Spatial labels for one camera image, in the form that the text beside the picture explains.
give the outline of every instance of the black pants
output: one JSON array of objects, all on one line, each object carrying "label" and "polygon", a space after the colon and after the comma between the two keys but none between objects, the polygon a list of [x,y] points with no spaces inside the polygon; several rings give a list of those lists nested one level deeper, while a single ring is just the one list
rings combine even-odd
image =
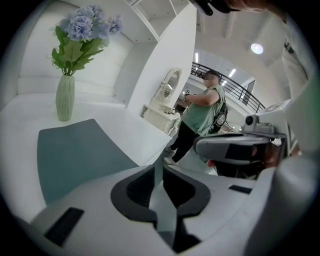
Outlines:
[{"label": "black pants", "polygon": [[191,130],[184,122],[181,122],[178,138],[171,145],[172,150],[176,150],[175,155],[172,157],[173,161],[178,162],[184,155],[191,149],[194,144],[195,138],[199,137],[199,134]]}]

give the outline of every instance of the man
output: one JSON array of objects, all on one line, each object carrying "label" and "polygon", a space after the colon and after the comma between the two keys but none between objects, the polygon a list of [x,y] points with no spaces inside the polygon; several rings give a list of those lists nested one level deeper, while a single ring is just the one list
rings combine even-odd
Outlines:
[{"label": "man", "polygon": [[222,13],[267,11],[283,21],[286,42],[282,61],[289,80],[291,99],[295,99],[306,82],[318,71],[318,65],[297,24],[275,4],[276,2],[276,0],[213,0],[210,4]]},{"label": "man", "polygon": [[182,117],[178,138],[167,151],[173,157],[164,157],[167,165],[175,165],[192,147],[195,138],[206,135],[213,117],[218,114],[225,101],[225,91],[219,85],[219,73],[209,70],[203,76],[207,89],[201,95],[187,95],[186,101],[192,104],[187,108]]}]

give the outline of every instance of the round ceiling lamp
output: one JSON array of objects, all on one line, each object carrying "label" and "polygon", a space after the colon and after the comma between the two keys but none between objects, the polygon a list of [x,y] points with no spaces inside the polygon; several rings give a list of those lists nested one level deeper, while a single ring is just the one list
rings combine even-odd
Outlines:
[{"label": "round ceiling lamp", "polygon": [[255,53],[255,54],[262,54],[264,52],[263,47],[258,44],[258,43],[253,43],[251,45],[251,50]]}]

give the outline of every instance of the balcony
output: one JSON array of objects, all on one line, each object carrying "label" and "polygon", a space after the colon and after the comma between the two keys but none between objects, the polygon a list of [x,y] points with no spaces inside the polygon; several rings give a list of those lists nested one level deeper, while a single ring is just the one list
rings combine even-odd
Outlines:
[{"label": "balcony", "polygon": [[[197,77],[197,81],[200,82],[204,78],[204,74],[209,70],[213,69],[193,62],[191,75]],[[226,92],[226,97],[230,98],[233,102],[246,110],[247,113],[244,114],[244,116],[247,114],[257,113],[265,109],[265,106],[255,96],[228,76],[220,73],[219,83],[223,86],[223,89]]]}]

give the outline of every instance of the railing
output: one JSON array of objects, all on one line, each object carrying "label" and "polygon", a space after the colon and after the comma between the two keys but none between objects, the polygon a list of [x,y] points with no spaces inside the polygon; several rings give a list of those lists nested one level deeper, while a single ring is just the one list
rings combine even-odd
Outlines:
[{"label": "railing", "polygon": [[[213,70],[207,66],[198,64],[193,62],[191,68],[191,75],[194,75],[198,78],[203,79],[204,74],[209,71]],[[249,109],[251,109],[254,113],[257,113],[261,110],[265,109],[265,106],[249,91],[243,88],[240,84],[230,79],[228,76],[224,74],[220,74],[220,85],[223,86],[223,89],[230,93],[233,97],[237,100],[241,101],[244,105],[246,105]]]}]

